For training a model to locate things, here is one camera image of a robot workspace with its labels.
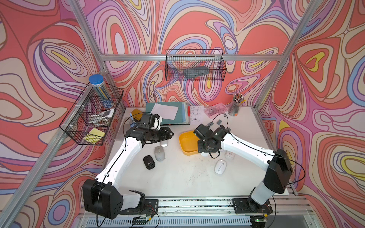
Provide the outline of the silver slim mouse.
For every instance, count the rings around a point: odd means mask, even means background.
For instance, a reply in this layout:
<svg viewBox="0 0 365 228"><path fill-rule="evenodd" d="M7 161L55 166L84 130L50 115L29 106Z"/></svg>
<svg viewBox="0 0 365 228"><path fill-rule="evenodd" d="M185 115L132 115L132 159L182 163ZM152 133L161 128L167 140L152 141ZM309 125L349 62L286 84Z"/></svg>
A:
<svg viewBox="0 0 365 228"><path fill-rule="evenodd" d="M168 140L164 140L160 142L161 147L167 147L168 146Z"/></svg>

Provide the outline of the grey mouse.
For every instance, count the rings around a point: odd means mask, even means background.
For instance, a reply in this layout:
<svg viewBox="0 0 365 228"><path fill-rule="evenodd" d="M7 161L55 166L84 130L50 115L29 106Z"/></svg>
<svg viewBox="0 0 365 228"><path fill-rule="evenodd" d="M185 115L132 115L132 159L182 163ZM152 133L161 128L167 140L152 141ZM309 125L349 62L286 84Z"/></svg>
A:
<svg viewBox="0 0 365 228"><path fill-rule="evenodd" d="M165 160L165 152L162 146L157 146L155 148L155 158L158 162L162 162Z"/></svg>

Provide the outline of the yellow storage box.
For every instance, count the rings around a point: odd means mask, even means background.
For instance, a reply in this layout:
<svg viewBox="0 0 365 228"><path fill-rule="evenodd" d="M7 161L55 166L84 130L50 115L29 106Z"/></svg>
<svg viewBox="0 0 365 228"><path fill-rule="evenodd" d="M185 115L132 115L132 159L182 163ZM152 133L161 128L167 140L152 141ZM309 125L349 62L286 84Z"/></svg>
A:
<svg viewBox="0 0 365 228"><path fill-rule="evenodd" d="M191 156L198 154L199 138L193 131L184 132L179 136L179 144L184 155Z"/></svg>

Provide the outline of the black mouse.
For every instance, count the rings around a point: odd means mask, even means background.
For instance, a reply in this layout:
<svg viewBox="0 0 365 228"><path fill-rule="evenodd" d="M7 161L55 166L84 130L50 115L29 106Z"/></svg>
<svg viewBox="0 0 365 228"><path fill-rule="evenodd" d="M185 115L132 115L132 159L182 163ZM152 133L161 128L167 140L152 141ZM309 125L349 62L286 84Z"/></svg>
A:
<svg viewBox="0 0 365 228"><path fill-rule="evenodd" d="M152 156L150 156L150 155L145 156L143 158L143 162L144 162L146 169L148 169L148 170L152 170L156 166L156 163L154 162Z"/></svg>

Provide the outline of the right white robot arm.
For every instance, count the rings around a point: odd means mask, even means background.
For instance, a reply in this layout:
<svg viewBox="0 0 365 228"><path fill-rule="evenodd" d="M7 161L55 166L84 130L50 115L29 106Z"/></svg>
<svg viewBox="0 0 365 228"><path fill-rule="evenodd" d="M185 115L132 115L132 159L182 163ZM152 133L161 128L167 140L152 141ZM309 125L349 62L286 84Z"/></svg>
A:
<svg viewBox="0 0 365 228"><path fill-rule="evenodd" d="M265 176L246 198L247 210L258 213L259 208L267 203L275 194L283 194L286 186L302 182L306 169L297 161L289 158L282 149L272 150L260 147L239 138L228 127L229 118L223 115L226 125L219 125L216 130L210 124L194 124L193 134L198 138L197 152L200 154L220 154L221 150L232 152L253 163L265 172Z"/></svg>

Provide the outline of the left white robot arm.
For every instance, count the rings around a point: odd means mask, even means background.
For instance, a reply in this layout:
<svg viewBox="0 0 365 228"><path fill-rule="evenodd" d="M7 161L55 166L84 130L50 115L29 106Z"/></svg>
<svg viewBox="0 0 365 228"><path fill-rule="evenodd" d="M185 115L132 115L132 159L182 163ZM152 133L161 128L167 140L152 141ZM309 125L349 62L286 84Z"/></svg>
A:
<svg viewBox="0 0 365 228"><path fill-rule="evenodd" d="M115 219L125 210L143 210L145 194L123 189L120 178L146 143L159 143L174 136L169 127L161 126L162 121L160 115L144 112L137 126L126 131L122 146L108 165L96 178L87 179L83 184L86 211Z"/></svg>

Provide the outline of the pink transparent clip box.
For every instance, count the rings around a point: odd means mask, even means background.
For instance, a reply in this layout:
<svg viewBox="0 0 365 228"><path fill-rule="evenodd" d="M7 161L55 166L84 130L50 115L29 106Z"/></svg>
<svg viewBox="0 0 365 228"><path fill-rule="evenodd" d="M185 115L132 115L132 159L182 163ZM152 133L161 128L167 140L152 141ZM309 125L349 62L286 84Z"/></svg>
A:
<svg viewBox="0 0 365 228"><path fill-rule="evenodd" d="M213 106L207 107L204 109L204 113L210 118L213 119L215 118L217 115L219 114L223 114L227 112L227 107L222 104L222 103L218 103L215 104Z"/></svg>

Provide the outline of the yellow-brown wallet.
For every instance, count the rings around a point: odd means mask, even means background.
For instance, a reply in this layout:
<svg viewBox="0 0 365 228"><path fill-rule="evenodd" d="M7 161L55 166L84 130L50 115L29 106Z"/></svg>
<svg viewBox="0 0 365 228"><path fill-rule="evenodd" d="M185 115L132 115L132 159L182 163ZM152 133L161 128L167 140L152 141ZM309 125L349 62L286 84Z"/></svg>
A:
<svg viewBox="0 0 365 228"><path fill-rule="evenodd" d="M132 112L131 112L131 117L132 119L135 121L135 122L140 122L141 119L142 119L142 116L143 116L143 112L139 109L134 109Z"/></svg>

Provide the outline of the white paper sheet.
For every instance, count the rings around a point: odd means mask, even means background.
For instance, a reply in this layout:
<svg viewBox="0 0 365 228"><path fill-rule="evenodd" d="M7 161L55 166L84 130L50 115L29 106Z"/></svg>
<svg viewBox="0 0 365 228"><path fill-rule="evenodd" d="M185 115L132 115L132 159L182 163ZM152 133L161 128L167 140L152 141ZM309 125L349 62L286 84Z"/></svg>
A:
<svg viewBox="0 0 365 228"><path fill-rule="evenodd" d="M176 114L178 112L178 107L176 106L170 106L170 105L164 105L164 104L155 104L152 108L153 114L158 114L163 119L167 120L174 120L176 117Z"/></svg>

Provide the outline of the printed instruction sheet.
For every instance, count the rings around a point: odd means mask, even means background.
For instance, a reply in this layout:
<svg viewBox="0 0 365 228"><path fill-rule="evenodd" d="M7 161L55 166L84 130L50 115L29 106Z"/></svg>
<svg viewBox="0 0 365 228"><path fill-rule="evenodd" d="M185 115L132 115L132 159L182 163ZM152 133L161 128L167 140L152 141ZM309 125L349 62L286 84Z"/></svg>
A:
<svg viewBox="0 0 365 228"><path fill-rule="evenodd" d="M190 123L197 123L201 121L203 106L189 106Z"/></svg>

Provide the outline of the pen cup with pens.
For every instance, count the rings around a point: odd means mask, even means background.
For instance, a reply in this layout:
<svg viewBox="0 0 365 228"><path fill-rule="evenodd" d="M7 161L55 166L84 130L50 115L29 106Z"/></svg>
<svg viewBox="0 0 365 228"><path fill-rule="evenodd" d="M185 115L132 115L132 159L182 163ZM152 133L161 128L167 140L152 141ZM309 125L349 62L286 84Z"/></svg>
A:
<svg viewBox="0 0 365 228"><path fill-rule="evenodd" d="M230 116L237 116L241 105L244 102L244 97L242 94L234 94L230 107L228 109L228 114Z"/></svg>

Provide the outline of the yellow sticky note pad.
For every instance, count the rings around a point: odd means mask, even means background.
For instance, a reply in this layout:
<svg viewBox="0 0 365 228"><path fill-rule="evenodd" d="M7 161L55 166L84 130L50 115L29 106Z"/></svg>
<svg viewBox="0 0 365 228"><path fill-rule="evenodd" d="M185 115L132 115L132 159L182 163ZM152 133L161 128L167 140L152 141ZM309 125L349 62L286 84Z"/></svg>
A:
<svg viewBox="0 0 365 228"><path fill-rule="evenodd" d="M104 136L104 132L93 128L89 133L84 136L83 140L90 144L97 144L100 140L103 139Z"/></svg>

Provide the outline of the dark eraser in basket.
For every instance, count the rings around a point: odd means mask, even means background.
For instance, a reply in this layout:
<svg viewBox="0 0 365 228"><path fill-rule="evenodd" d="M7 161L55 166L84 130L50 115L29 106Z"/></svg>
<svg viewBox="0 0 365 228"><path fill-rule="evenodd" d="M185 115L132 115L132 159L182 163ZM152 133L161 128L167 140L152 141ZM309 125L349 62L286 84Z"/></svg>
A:
<svg viewBox="0 0 365 228"><path fill-rule="evenodd" d="M187 79L206 76L210 73L210 69L206 66L197 66L183 70L183 75Z"/></svg>

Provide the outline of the blue-lid pencil jar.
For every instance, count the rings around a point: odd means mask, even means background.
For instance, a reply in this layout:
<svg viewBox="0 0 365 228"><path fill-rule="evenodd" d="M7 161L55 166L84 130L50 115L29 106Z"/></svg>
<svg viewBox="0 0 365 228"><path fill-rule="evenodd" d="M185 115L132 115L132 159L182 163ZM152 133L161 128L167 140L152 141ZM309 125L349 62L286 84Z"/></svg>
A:
<svg viewBox="0 0 365 228"><path fill-rule="evenodd" d="M100 74L94 74L90 76L89 83L93 86L94 91L99 96L103 106L106 109L111 109L113 107L113 102L111 100L111 95L104 81L104 77Z"/></svg>

